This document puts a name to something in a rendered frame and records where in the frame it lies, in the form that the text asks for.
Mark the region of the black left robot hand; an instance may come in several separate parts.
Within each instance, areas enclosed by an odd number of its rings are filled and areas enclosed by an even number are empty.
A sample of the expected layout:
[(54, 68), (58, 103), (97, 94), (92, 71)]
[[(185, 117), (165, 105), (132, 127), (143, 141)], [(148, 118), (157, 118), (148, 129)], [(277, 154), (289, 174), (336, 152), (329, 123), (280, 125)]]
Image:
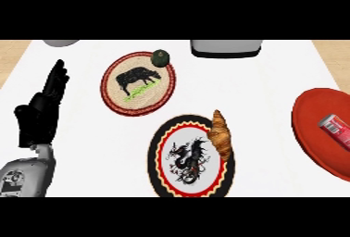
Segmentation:
[(21, 148), (30, 148), (41, 143), (52, 144), (69, 80), (66, 62), (60, 59), (49, 72), (44, 91), (33, 95), (27, 105), (20, 105), (14, 110)]

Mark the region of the red can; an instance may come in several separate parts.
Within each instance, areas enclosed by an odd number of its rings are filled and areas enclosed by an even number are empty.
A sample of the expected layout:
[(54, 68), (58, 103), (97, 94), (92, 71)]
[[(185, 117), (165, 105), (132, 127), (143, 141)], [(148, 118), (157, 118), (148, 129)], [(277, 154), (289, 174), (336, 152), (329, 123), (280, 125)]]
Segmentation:
[(350, 152), (350, 125), (336, 114), (330, 114), (320, 122), (320, 127), (340, 146)]

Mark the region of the grey round bowl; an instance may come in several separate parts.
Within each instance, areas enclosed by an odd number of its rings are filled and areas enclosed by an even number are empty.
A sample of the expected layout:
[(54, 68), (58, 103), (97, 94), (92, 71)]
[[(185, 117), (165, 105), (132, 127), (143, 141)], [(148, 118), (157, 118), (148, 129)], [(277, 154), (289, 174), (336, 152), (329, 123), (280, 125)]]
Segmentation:
[(73, 45), (80, 40), (44, 40), (44, 41), (52, 47), (66, 47)]

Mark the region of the grey appliance with black base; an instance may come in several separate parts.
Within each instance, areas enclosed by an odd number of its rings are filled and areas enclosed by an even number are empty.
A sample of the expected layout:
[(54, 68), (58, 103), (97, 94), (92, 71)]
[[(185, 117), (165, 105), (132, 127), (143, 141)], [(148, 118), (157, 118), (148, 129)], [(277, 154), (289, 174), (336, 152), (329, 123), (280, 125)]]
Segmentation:
[(206, 58), (258, 56), (262, 44), (262, 40), (191, 40), (194, 55)]

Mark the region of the dark green round vegetable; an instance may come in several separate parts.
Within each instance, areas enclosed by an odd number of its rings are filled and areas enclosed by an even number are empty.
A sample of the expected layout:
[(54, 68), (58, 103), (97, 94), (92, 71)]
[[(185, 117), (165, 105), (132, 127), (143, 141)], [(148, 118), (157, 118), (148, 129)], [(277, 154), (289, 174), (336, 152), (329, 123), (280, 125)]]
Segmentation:
[(165, 50), (159, 49), (153, 53), (151, 60), (153, 60), (154, 66), (159, 68), (163, 68), (171, 63), (171, 54)]

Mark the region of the brown croissant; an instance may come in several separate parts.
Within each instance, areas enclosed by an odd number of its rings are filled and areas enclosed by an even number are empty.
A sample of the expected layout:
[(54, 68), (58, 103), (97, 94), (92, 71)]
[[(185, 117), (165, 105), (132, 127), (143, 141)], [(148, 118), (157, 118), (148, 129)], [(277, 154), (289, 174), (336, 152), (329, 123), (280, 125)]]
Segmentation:
[(213, 112), (212, 130), (209, 132), (212, 145), (225, 161), (231, 158), (231, 130), (219, 110)]

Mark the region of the beige plate with black boar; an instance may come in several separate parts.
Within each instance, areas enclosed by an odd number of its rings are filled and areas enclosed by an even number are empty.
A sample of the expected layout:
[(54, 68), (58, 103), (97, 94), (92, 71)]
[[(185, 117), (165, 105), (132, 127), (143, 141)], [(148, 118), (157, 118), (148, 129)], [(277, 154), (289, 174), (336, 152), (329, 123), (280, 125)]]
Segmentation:
[(169, 102), (176, 90), (176, 70), (172, 64), (159, 68), (153, 52), (125, 55), (103, 76), (103, 101), (128, 117), (156, 112)]

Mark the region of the black plate with dragon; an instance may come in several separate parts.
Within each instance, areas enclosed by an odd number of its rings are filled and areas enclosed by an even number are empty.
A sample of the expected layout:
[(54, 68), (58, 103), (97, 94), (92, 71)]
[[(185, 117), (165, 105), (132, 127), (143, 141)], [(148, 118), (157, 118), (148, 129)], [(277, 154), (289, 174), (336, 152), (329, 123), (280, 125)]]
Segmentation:
[(236, 174), (209, 139), (212, 121), (199, 115), (172, 118), (159, 128), (148, 151), (148, 173), (160, 197), (225, 197)]

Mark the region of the red plate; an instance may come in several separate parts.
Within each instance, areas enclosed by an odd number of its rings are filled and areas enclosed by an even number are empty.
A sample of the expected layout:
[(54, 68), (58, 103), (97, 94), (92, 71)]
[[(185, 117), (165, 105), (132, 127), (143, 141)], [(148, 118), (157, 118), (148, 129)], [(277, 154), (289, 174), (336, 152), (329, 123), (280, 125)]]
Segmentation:
[(320, 127), (329, 115), (337, 115), (350, 126), (350, 94), (329, 88), (305, 91), (292, 111), (296, 139), (315, 163), (333, 175), (350, 181), (350, 151)]

